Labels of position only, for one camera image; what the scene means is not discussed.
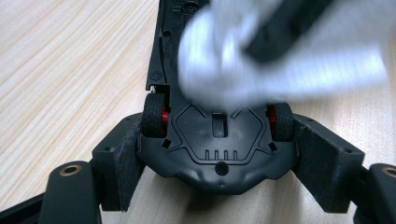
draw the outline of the white cloth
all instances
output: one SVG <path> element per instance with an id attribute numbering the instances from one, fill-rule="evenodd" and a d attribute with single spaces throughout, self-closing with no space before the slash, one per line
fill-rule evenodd
<path id="1" fill-rule="evenodd" d="M 387 80 L 383 49 L 395 34 L 395 0 L 335 1 L 281 59 L 256 64 L 244 49 L 279 3 L 212 0 L 202 8 L 180 41 L 183 93 L 206 107 L 234 110 Z"/>

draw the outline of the white glove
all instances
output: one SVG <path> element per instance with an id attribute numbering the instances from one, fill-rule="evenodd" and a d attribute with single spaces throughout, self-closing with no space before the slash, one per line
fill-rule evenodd
<path id="1" fill-rule="evenodd" d="M 395 0 L 335 1 L 281 59 L 257 64 L 244 50 L 279 3 L 213 0 L 192 18 L 178 52 L 186 97 L 230 111 L 387 80 L 383 49 L 395 34 Z"/>

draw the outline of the light wood surface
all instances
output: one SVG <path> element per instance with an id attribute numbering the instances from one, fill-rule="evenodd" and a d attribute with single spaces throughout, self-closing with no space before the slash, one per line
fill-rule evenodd
<path id="1" fill-rule="evenodd" d="M 124 117 L 141 112 L 158 0 L 0 2 L 0 210 L 45 190 L 49 173 L 88 161 Z M 389 82 L 293 104 L 366 152 L 396 163 L 396 50 Z M 238 196 L 206 196 L 146 168 L 127 213 L 104 223 L 351 223 L 325 214 L 293 173 Z"/>

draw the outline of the black wheel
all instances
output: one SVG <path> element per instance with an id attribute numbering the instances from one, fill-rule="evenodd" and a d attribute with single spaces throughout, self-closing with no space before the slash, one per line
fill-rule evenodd
<path id="1" fill-rule="evenodd" d="M 276 142 L 289 142 L 293 137 L 293 113 L 286 103 L 267 106 L 271 135 Z"/>
<path id="2" fill-rule="evenodd" d="M 165 94 L 149 93 L 143 110 L 141 133 L 146 137 L 164 137 L 166 124 Z"/>

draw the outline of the rubber tire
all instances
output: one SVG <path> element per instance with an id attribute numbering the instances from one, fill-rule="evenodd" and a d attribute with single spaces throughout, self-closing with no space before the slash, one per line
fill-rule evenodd
<path id="1" fill-rule="evenodd" d="M 163 137 L 163 107 L 165 94 L 149 93 L 142 115 L 141 133 L 146 137 Z"/>
<path id="2" fill-rule="evenodd" d="M 276 142 L 290 142 L 293 138 L 294 118 L 287 103 L 273 105 L 276 114 L 276 130 L 273 140 Z"/>

